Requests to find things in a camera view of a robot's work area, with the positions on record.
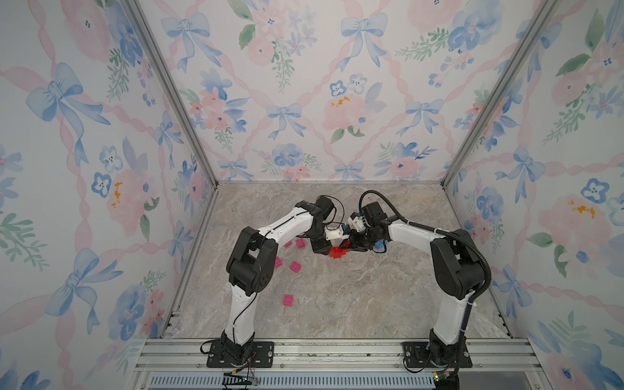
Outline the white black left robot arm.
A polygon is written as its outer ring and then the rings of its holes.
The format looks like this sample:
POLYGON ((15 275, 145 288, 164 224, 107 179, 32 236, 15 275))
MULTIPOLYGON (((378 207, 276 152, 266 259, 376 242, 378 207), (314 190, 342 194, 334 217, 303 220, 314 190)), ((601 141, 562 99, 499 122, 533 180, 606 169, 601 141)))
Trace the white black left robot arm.
POLYGON ((258 294, 273 277, 279 247, 303 238, 310 241, 315 253, 328 255, 332 245, 325 227, 334 210, 331 198, 322 195, 314 203, 298 202, 273 223, 259 229, 245 227, 240 232, 226 266, 232 302, 227 326, 219 338, 217 355, 221 360, 234 367, 250 361, 258 294))

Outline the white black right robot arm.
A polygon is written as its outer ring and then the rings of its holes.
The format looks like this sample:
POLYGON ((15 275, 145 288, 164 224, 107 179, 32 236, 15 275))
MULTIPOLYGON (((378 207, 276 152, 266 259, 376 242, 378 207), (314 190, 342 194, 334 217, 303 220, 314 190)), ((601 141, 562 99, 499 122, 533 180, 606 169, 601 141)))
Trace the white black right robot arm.
POLYGON ((348 226, 352 251, 381 252, 388 243, 397 242, 431 255, 435 282, 443 296, 425 359, 437 367, 457 364, 463 356, 472 307, 492 279, 470 234, 418 224, 397 214, 389 216, 376 201, 351 214, 348 226))

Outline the red 2x4 lego brick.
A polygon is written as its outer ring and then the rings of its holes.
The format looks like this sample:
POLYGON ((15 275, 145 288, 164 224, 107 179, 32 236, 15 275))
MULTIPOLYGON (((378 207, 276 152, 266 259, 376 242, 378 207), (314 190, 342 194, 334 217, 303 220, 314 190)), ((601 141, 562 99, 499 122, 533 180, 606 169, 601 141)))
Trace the red 2x4 lego brick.
POLYGON ((338 259, 338 258, 342 258, 343 256, 347 255, 350 252, 349 249, 343 249, 340 247, 333 247, 331 248, 330 252, 329 252, 329 257, 330 258, 334 258, 334 259, 338 259))

